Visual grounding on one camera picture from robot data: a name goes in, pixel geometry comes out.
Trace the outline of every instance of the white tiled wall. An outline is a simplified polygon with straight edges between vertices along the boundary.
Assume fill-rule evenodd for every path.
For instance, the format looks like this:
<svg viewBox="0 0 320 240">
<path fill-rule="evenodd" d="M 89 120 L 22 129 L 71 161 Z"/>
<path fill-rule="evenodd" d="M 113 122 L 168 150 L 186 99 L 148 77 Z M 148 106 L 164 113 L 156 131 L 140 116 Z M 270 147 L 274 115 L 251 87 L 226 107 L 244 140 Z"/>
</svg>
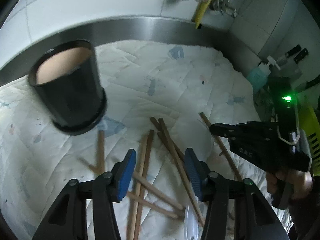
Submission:
<svg viewBox="0 0 320 240">
<path fill-rule="evenodd" d="M 302 71 L 302 76 L 293 83 L 293 87 L 305 81 L 311 81 L 320 74 L 320 28 L 301 1 L 289 31 L 273 56 L 278 58 L 297 44 L 300 44 L 302 48 L 307 48 L 309 55 L 299 62 L 298 66 Z M 307 96 L 312 106 L 317 108 L 319 95 L 320 85 L 317 85 L 300 93 L 299 97 L 303 99 L 304 96 Z"/>
<path fill-rule="evenodd" d="M 286 3 L 287 0 L 245 0 L 231 33 L 259 54 L 279 23 Z"/>
<path fill-rule="evenodd" d="M 240 8 L 244 0 L 234 0 Z M 194 0 L 20 0 L 0 29 L 0 69 L 33 43 L 81 23 L 118 16 L 162 16 L 191 20 Z M 208 13 L 205 25 L 228 30 L 229 16 Z"/>
</svg>

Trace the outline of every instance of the white cable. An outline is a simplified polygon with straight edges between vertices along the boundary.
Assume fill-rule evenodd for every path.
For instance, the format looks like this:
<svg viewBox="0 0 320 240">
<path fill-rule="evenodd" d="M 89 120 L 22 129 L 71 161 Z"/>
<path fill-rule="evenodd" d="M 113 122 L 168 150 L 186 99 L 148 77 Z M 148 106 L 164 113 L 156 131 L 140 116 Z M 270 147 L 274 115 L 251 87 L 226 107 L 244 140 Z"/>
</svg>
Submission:
<svg viewBox="0 0 320 240">
<path fill-rule="evenodd" d="M 280 140 L 282 140 L 283 142 L 285 142 L 286 144 L 289 144 L 289 145 L 292 145 L 292 146 L 295 146 L 299 139 L 300 139 L 300 128 L 299 128 L 299 117 L 298 117 L 298 106 L 297 106 L 297 102 L 294 103 L 294 113 L 295 113 L 295 118 L 296 118 L 296 126 L 297 126 L 297 136 L 296 136 L 296 139 L 293 141 L 293 142 L 288 142 L 287 140 L 283 139 L 281 137 L 281 134 L 280 134 L 280 130 L 279 130 L 279 126 L 277 126 L 277 133 L 278 133 L 278 138 Z"/>
</svg>

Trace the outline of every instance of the wooden stick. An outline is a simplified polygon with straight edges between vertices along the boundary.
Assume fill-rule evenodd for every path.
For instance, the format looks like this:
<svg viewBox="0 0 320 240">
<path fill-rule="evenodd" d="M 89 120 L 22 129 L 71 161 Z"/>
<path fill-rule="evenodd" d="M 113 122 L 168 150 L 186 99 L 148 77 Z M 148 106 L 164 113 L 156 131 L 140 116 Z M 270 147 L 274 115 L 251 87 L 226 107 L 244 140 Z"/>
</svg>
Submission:
<svg viewBox="0 0 320 240">
<path fill-rule="evenodd" d="M 149 207 L 149 208 L 151 208 L 151 209 L 153 209 L 153 210 L 155 210 L 155 211 L 157 211 L 157 212 L 159 212 L 161 214 L 164 214 L 165 216 L 168 216 L 170 218 L 178 219 L 178 218 L 181 217 L 181 215 L 184 216 L 184 214 L 177 214 L 175 212 L 167 211 L 167 210 L 165 210 L 165 209 L 163 209 L 163 208 L 161 208 L 161 207 L 159 207 L 159 206 L 157 206 L 157 205 L 155 205 L 153 203 L 150 203 L 149 201 L 146 201 L 146 200 L 136 196 L 134 193 L 132 193 L 130 191 L 127 192 L 127 197 L 133 199 L 134 201 L 137 201 L 141 205 L 147 206 L 147 207 Z"/>
<path fill-rule="evenodd" d="M 104 164 L 104 131 L 98 131 L 98 145 L 97 145 L 97 163 L 96 167 L 99 169 L 100 174 L 105 172 Z"/>
<path fill-rule="evenodd" d="M 160 126 L 161 126 L 161 128 L 162 128 L 162 130 L 163 130 L 163 132 L 164 132 L 164 136 L 165 136 L 166 139 L 167 139 L 168 147 L 169 147 L 169 152 L 172 154 L 172 157 L 173 157 L 173 159 L 174 159 L 174 161 L 175 161 L 175 163 L 176 163 L 176 166 L 177 166 L 177 168 L 178 168 L 178 172 L 179 172 L 179 174 L 180 174 L 180 176 L 181 176 L 183 185 L 184 185 L 184 187 L 186 188 L 186 191 L 187 191 L 187 194 L 188 194 L 189 199 L 190 199 L 190 201 L 191 201 L 191 204 L 192 204 L 192 206 L 193 206 L 193 208 L 194 208 L 194 210 L 195 210 L 195 213 L 196 213 L 196 215 L 197 215 L 197 217 L 198 217 L 198 220 L 199 220 L 201 226 L 204 227 L 204 221 L 205 221 L 205 220 L 204 220 L 204 218 L 202 217 L 200 208 L 199 208 L 198 203 L 197 203 L 197 201 L 196 201 L 196 199 L 195 199 L 195 195 L 194 195 L 194 193 L 192 192 L 192 188 L 191 188 L 190 183 L 189 183 L 189 181 L 188 181 L 187 174 L 186 174 L 186 172 L 185 172 L 184 169 L 183 169 L 181 160 L 180 160 L 180 158 L 179 158 L 179 156 L 178 156 L 178 154 L 177 154 L 177 152 L 176 152 L 176 149 L 175 149 L 175 147 L 174 147 L 174 145 L 173 145 L 173 142 L 172 142 L 172 140 L 171 140 L 171 138 L 170 138 L 168 129 L 167 129 L 167 127 L 165 126 L 164 120 L 163 120 L 162 118 L 159 118 L 159 124 L 160 124 Z"/>
<path fill-rule="evenodd" d="M 145 157 L 146 157 L 146 150 L 147 150 L 147 137 L 143 139 L 143 143 L 141 146 L 141 156 L 140 156 L 140 166 L 138 169 L 138 174 L 142 176 L 143 172 L 143 166 L 145 162 Z M 137 181 L 136 183 L 136 188 L 135 188 L 135 195 L 137 197 L 140 196 L 140 189 L 141 189 L 141 184 Z M 132 207 L 132 217 L 130 220 L 130 228 L 128 231 L 128 240 L 133 240 L 134 238 L 134 230 L 136 227 L 136 219 L 137 219 L 137 212 L 138 212 L 138 201 L 133 201 L 133 207 Z"/>
<path fill-rule="evenodd" d="M 145 156 L 145 162 L 143 166 L 143 171 L 142 171 L 142 177 L 147 177 L 148 173 L 148 168 L 149 168 L 149 161 L 150 161 L 150 152 L 151 152 L 151 147 L 152 147 L 152 141 L 153 141 L 153 130 L 149 131 L 148 139 L 147 139 L 147 149 L 146 149 L 146 156 Z M 144 187 L 141 186 L 140 188 L 140 196 L 141 198 L 144 198 Z M 137 208 L 137 217 L 136 217 L 136 224 L 135 224 L 135 229 L 134 229 L 134 240 L 138 240 L 139 238 L 139 232 L 140 232 L 140 223 L 141 223 L 141 216 L 142 216 L 142 204 L 138 204 Z"/>
<path fill-rule="evenodd" d="M 149 192 L 151 192 L 153 195 L 155 195 L 157 198 L 161 199 L 163 202 L 169 204 L 170 206 L 184 211 L 185 207 L 179 203 L 177 203 L 172 198 L 168 197 L 167 195 L 163 194 L 162 191 L 157 189 L 155 186 L 153 186 L 149 181 L 147 181 L 144 177 L 140 176 L 137 172 L 133 172 L 132 177 L 139 181 Z"/>
<path fill-rule="evenodd" d="M 97 176 L 100 175 L 100 169 L 88 163 L 84 158 L 79 157 L 78 160 Z"/>
<path fill-rule="evenodd" d="M 168 152 L 170 152 L 167 139 L 164 137 L 163 133 L 162 133 L 162 132 L 158 132 L 157 135 L 159 136 L 160 140 L 162 141 L 163 145 L 166 147 L 166 149 L 168 150 Z M 182 164 L 183 169 L 184 169 L 184 171 L 185 171 L 185 173 L 186 173 L 186 175 L 187 175 L 187 177 L 188 177 L 188 180 L 190 181 L 190 178 L 189 178 L 189 176 L 188 176 L 188 174 L 187 174 L 186 166 L 185 166 L 185 164 L 184 164 L 184 159 L 181 161 L 181 164 Z"/>
<path fill-rule="evenodd" d="M 200 113 L 200 117 L 202 118 L 202 120 L 204 121 L 205 125 L 210 128 L 211 126 L 211 123 L 210 121 L 208 120 L 208 118 L 205 116 L 205 114 L 202 112 Z M 242 181 L 242 176 L 240 175 L 240 172 L 239 170 L 237 169 L 235 163 L 233 162 L 228 150 L 226 149 L 225 145 L 223 144 L 223 142 L 221 141 L 220 137 L 219 136 L 216 136 L 216 135 L 213 135 L 211 134 L 212 137 L 216 140 L 216 142 L 218 143 L 220 149 L 221 149 L 221 152 L 223 153 L 223 155 L 226 157 L 233 173 L 235 174 L 236 178 L 238 181 Z"/>
<path fill-rule="evenodd" d="M 158 121 L 156 120 L 156 118 L 154 118 L 153 116 L 150 117 L 150 121 L 153 123 L 153 125 L 158 129 L 158 133 L 157 135 L 159 136 L 160 140 L 162 141 L 162 143 L 164 144 L 164 146 L 168 149 L 168 142 L 167 139 L 165 138 L 165 136 L 163 135 L 163 131 L 161 126 L 159 125 Z M 177 151 L 177 154 L 179 155 L 179 158 L 184 162 L 184 154 L 182 151 L 180 151 L 180 149 L 178 148 L 178 146 L 173 142 L 173 145 Z"/>
</svg>

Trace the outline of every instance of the green led light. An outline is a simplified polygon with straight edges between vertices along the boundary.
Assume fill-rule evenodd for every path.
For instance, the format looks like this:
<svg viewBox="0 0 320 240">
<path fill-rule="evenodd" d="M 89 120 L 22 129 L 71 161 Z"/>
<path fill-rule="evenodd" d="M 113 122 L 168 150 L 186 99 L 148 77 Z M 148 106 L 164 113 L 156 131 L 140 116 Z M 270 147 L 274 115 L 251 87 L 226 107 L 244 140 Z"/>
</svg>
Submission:
<svg viewBox="0 0 320 240">
<path fill-rule="evenodd" d="M 291 97 L 290 96 L 286 96 L 286 97 L 282 97 L 282 99 L 287 100 L 287 101 L 291 101 Z"/>
</svg>

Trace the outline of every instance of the blue gripper pad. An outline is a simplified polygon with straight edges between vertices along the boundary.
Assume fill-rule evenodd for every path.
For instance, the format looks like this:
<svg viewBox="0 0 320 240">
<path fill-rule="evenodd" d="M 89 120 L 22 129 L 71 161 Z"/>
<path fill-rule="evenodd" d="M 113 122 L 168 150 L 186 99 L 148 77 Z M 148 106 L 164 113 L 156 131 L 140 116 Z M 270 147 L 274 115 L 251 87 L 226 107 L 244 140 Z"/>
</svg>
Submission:
<svg viewBox="0 0 320 240">
<path fill-rule="evenodd" d="M 203 187 L 207 184 L 207 176 L 210 172 L 207 164 L 196 157 L 192 148 L 187 148 L 184 154 L 184 162 L 190 178 L 193 191 L 200 201 L 203 200 Z"/>
<path fill-rule="evenodd" d="M 112 168 L 114 175 L 114 186 L 116 188 L 116 198 L 120 202 L 127 194 L 131 177 L 136 165 L 136 151 L 129 149 L 124 160 L 116 163 Z"/>
</svg>

